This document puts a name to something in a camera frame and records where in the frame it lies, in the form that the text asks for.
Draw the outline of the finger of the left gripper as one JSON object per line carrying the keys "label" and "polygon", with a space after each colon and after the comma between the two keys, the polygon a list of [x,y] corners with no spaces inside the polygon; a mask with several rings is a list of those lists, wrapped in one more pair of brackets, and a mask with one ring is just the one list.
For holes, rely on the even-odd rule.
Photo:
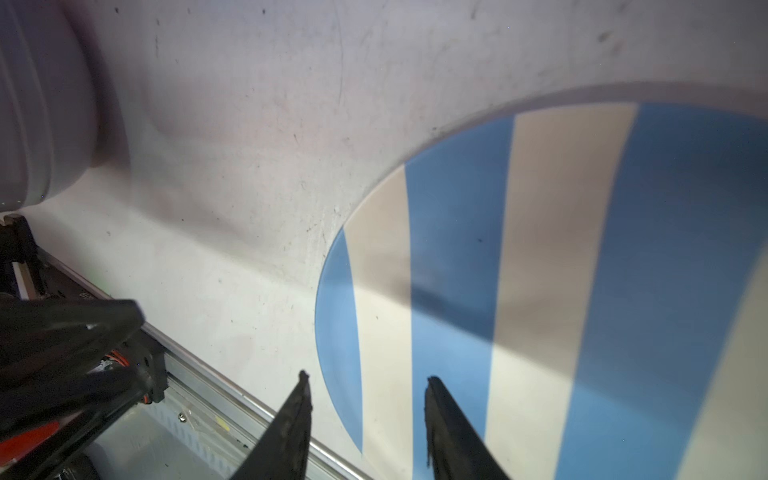
{"label": "finger of the left gripper", "polygon": [[133,300],[4,300],[1,382],[84,374],[144,322]]}
{"label": "finger of the left gripper", "polygon": [[141,399],[150,376],[136,367],[55,379],[1,392],[3,441],[75,413],[104,413]]}

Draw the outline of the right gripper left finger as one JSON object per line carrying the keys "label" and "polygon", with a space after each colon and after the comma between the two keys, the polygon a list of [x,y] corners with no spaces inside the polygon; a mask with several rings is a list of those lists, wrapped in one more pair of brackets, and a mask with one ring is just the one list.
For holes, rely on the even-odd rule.
{"label": "right gripper left finger", "polygon": [[311,426],[309,375],[300,371],[297,384],[231,479],[304,479]]}

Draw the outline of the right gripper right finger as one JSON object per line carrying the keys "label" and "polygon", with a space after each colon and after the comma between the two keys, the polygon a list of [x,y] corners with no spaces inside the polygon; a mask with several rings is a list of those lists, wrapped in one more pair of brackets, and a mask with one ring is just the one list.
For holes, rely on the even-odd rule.
{"label": "right gripper right finger", "polygon": [[428,378],[425,425],[435,479],[509,479],[437,376]]}

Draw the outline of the lilac bowl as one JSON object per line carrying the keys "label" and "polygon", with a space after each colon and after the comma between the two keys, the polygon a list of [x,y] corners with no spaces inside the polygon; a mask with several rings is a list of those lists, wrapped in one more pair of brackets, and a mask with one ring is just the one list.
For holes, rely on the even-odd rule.
{"label": "lilac bowl", "polygon": [[37,205],[91,166],[98,114],[81,45],[52,1],[1,4],[1,209]]}

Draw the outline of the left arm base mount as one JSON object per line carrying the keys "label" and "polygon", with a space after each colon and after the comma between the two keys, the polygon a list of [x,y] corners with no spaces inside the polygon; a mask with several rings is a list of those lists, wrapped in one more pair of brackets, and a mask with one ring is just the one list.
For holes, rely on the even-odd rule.
{"label": "left arm base mount", "polygon": [[136,367],[150,381],[150,388],[141,402],[146,405],[160,403],[165,399],[168,388],[165,352],[159,341],[140,330],[105,354],[93,372]]}

